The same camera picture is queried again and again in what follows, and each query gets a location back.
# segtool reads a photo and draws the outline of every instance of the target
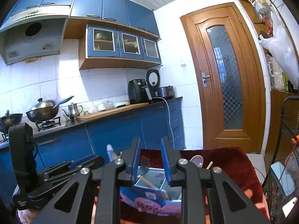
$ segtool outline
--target metal screw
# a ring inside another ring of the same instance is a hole
[[[114,163],[117,164],[117,165],[121,165],[124,163],[124,160],[122,160],[121,158],[117,158],[114,160]]]
[[[84,167],[80,170],[80,173],[87,174],[89,172],[89,169],[87,167]]]
[[[221,173],[222,169],[220,167],[213,167],[214,173]]]
[[[178,161],[178,163],[179,163],[179,164],[182,164],[182,165],[187,164],[187,162],[188,162],[188,160],[185,159],[185,158],[181,158],[181,159]]]

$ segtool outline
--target pot lid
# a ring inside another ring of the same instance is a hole
[[[38,103],[34,105],[29,111],[46,108],[46,107],[54,107],[57,104],[55,100],[42,100],[42,98],[38,99]]]

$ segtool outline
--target white plastic bag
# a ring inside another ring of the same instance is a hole
[[[294,85],[294,88],[298,88],[299,66],[292,41],[285,27],[273,12],[271,12],[271,19],[273,21],[273,37],[264,39],[263,36],[260,35],[261,40],[259,44],[270,51],[275,61]]]

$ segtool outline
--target cutting board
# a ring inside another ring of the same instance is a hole
[[[121,113],[121,112],[129,111],[129,110],[132,110],[132,109],[137,109],[137,108],[146,106],[148,104],[149,103],[127,105],[127,106],[124,106],[124,107],[115,108],[115,109],[111,109],[111,110],[107,110],[107,111],[103,111],[103,112],[96,112],[96,113],[93,113],[93,114],[82,115],[82,116],[77,117],[76,119],[84,120],[84,121],[90,121],[90,120],[94,120],[94,119],[99,119],[99,118],[107,117],[109,115],[113,115],[113,114],[118,114],[118,113]]]

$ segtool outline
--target range hood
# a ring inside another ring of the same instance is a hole
[[[68,18],[69,15],[70,6],[44,6],[28,9],[12,15],[4,24],[2,24],[0,33],[21,24],[44,19]]]
[[[6,65],[33,57],[59,54],[67,20],[35,19],[1,32],[0,54]]]

